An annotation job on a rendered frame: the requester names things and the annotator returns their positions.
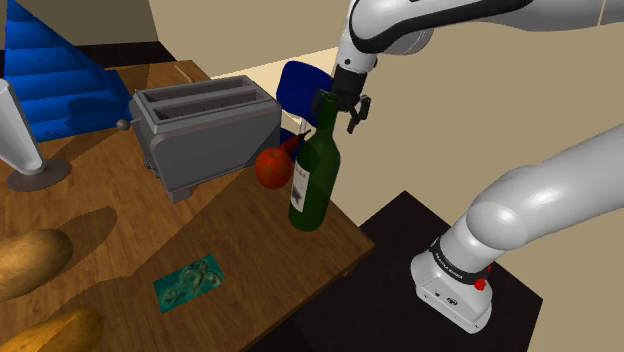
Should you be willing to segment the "red pear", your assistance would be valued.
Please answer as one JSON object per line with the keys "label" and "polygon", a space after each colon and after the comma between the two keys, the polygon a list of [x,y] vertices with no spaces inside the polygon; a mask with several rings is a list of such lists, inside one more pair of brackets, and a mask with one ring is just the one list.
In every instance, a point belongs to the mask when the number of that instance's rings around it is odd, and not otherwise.
{"label": "red pear", "polygon": [[285,151],[289,156],[292,156],[295,150],[304,142],[304,139],[308,133],[309,131],[306,131],[304,133],[299,133],[285,139],[280,144],[280,148]]}

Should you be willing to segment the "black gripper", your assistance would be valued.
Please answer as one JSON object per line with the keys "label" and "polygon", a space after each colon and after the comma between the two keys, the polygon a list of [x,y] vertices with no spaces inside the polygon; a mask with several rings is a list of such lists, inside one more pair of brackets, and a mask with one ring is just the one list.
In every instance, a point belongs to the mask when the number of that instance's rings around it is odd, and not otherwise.
{"label": "black gripper", "polygon": [[[352,134],[355,127],[368,117],[371,98],[367,95],[362,95],[360,97],[366,78],[366,73],[351,72],[341,66],[337,66],[334,70],[331,92],[337,96],[338,110],[349,111],[351,115],[347,126],[347,132],[349,134]],[[357,111],[355,106],[359,101],[360,110]]]}

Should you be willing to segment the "grey two-slot toaster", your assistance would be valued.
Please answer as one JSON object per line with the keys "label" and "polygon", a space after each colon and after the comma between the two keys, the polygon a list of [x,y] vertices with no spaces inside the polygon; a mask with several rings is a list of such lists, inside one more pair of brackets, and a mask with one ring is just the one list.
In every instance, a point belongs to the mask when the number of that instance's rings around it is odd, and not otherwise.
{"label": "grey two-slot toaster", "polygon": [[246,75],[137,90],[130,125],[171,202],[280,144],[282,107]]}

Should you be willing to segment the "blue staircase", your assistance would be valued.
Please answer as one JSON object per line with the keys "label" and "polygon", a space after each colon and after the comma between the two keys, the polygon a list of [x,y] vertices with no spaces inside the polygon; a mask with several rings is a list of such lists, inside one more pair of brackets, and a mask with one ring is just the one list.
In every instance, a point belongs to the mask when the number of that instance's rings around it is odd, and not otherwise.
{"label": "blue staircase", "polygon": [[118,73],[103,69],[15,0],[7,0],[4,79],[38,142],[131,119],[131,96]]}

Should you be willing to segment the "blue chair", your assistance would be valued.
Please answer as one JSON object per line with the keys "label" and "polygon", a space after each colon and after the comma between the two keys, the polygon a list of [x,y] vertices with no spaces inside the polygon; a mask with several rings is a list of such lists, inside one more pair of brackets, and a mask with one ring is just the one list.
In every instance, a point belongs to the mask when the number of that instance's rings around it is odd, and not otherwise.
{"label": "blue chair", "polygon": [[308,126],[316,127],[318,113],[315,112],[315,104],[318,91],[329,92],[331,83],[332,77],[325,71],[291,60],[282,69],[276,99],[285,112],[302,118]]}

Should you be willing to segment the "teal patterned card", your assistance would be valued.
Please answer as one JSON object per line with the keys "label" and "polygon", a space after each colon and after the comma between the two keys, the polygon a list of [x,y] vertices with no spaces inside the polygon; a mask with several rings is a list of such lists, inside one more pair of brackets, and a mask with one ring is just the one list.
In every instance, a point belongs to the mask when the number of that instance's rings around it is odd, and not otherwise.
{"label": "teal patterned card", "polygon": [[209,254],[153,282],[160,311],[165,313],[210,290],[225,280],[216,259]]}

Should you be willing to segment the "brown wooden table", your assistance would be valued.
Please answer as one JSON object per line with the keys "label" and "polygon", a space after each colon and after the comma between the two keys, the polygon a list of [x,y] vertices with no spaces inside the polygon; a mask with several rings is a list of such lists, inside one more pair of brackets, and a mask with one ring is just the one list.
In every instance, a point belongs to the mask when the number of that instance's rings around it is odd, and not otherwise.
{"label": "brown wooden table", "polygon": [[[50,317],[91,306],[104,316],[94,352],[240,352],[352,269],[372,241],[337,207],[314,232],[288,219],[289,190],[244,169],[171,203],[134,134],[109,129],[45,142],[70,174],[10,191],[0,165],[0,238],[59,228],[75,252],[28,295],[0,303],[0,344]],[[153,282],[212,254],[225,280],[165,313]]]}

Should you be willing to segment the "dark green wine bottle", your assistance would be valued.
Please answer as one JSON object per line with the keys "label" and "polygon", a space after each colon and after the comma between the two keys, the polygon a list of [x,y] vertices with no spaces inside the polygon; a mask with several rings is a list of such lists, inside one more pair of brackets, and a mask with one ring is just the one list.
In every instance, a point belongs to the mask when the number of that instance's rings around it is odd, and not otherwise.
{"label": "dark green wine bottle", "polygon": [[320,91],[314,134],[298,150],[290,195],[289,220],[301,231],[314,231],[324,221],[341,157],[333,138],[337,96]]}

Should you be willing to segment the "brown potato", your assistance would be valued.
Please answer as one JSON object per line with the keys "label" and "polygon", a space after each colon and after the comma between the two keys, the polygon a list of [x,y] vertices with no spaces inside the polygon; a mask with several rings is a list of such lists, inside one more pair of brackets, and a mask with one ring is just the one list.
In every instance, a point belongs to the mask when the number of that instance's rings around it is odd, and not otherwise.
{"label": "brown potato", "polygon": [[26,295],[70,261],[73,244],[58,229],[38,229],[0,241],[0,302]]}

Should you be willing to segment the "black robot stand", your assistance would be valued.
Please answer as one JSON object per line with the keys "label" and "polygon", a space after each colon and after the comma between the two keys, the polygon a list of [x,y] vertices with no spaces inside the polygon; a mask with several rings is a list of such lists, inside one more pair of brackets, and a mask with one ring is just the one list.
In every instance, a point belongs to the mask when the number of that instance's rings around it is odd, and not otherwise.
{"label": "black robot stand", "polygon": [[247,352],[527,352],[542,299],[499,264],[492,316],[468,334],[421,301],[409,264],[448,224],[408,192],[361,225],[373,250]]}

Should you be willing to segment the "red apple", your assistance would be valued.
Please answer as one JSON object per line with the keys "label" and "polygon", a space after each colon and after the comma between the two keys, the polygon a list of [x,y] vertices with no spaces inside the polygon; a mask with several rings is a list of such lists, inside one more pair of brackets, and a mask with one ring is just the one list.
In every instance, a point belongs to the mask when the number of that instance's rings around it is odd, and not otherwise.
{"label": "red apple", "polygon": [[258,181],[268,189],[282,188],[293,174],[291,157],[281,148],[267,148],[260,152],[254,167]]}

